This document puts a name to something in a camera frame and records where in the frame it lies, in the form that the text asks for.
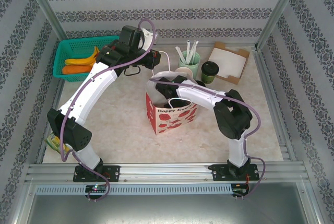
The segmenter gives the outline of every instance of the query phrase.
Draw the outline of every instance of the yellow banana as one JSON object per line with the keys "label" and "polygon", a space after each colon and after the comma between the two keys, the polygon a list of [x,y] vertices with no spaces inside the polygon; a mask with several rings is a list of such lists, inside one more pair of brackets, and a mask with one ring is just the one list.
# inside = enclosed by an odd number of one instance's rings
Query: yellow banana
{"label": "yellow banana", "polygon": [[90,65],[95,63],[96,54],[98,54],[100,50],[97,46],[94,47],[94,52],[88,58],[69,58],[65,60],[65,65]]}

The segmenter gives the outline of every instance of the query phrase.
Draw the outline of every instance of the enclosure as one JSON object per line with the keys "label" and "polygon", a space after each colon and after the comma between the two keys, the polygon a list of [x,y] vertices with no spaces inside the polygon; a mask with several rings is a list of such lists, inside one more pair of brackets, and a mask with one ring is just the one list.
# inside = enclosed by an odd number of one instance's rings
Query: enclosure
{"label": "enclosure", "polygon": [[[0,0],[0,223],[334,223],[333,15],[334,0]],[[81,85],[53,76],[59,43],[118,35],[142,18],[171,70],[186,40],[199,40],[201,64],[215,42],[249,51],[238,85],[208,87],[237,90],[261,116],[247,148],[267,169],[252,196],[235,200],[232,182],[207,169],[229,156],[211,111],[155,135],[148,69],[120,76],[85,123],[104,163],[120,166],[106,199],[88,202],[94,183],[73,182],[76,160],[46,147],[47,112]],[[153,71],[168,68],[162,55]]]}

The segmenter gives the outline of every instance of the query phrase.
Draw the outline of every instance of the wall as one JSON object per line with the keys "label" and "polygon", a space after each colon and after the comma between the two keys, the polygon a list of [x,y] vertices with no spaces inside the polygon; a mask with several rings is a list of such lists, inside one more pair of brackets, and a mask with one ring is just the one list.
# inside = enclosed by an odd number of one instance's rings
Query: wall
{"label": "wall", "polygon": [[49,0],[70,38],[115,34],[150,18],[159,43],[255,43],[278,0]]}
{"label": "wall", "polygon": [[57,36],[36,0],[0,0],[0,223],[35,163],[59,80]]}
{"label": "wall", "polygon": [[290,0],[262,49],[298,160],[334,223],[334,0]]}

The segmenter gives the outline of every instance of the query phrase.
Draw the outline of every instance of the plastic basket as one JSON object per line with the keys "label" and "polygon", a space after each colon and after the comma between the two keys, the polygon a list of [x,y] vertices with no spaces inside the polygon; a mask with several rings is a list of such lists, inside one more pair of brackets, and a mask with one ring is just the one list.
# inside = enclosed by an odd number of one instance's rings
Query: plastic basket
{"label": "plastic basket", "polygon": [[93,38],[63,40],[59,43],[56,58],[53,65],[53,75],[68,82],[84,81],[89,73],[82,74],[62,74],[65,60],[68,58],[87,58],[94,52],[94,46],[102,49],[113,40],[118,40],[118,36],[102,36]]}

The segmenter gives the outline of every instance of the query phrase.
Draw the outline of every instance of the red and white paper bag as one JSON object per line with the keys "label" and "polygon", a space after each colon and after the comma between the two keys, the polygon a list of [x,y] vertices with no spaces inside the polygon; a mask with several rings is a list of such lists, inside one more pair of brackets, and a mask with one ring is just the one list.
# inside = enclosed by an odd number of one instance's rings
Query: red and white paper bag
{"label": "red and white paper bag", "polygon": [[[154,78],[165,77],[172,80],[180,74],[176,72],[160,72],[154,75]],[[192,122],[198,112],[198,105],[194,103],[181,108],[160,107],[167,103],[167,99],[155,89],[155,83],[148,81],[146,88],[147,117],[157,135]]]}

